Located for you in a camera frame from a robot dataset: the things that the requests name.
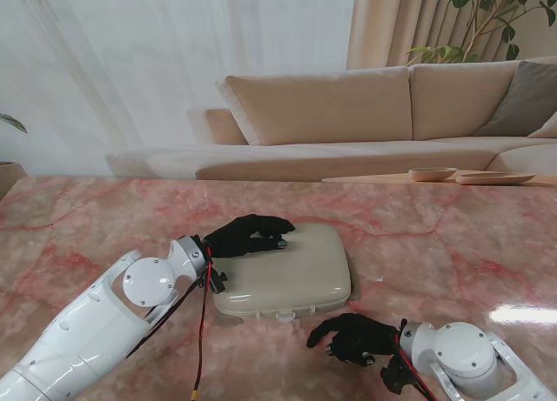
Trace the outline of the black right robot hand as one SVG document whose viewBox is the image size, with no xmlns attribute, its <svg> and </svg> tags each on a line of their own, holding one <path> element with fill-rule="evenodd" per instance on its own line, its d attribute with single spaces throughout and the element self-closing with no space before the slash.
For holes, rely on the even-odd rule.
<svg viewBox="0 0 557 401">
<path fill-rule="evenodd" d="M 367 367 L 375 363 L 375 355 L 392 356 L 398 352 L 399 331 L 395 327 L 356 313 L 323 321 L 311 331 L 306 347 L 317 346 L 331 332 L 335 335 L 326 353 L 344 363 Z"/>
</svg>

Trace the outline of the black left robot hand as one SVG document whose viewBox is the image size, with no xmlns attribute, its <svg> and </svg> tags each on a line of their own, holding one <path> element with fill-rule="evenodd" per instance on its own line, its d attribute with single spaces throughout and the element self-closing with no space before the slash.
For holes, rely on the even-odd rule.
<svg viewBox="0 0 557 401">
<path fill-rule="evenodd" d="M 285 234 L 295 231 L 283 218 L 250 214 L 237 217 L 203 239 L 209 255 L 215 258 L 241 257 L 246 254 L 283 250 Z"/>
</svg>

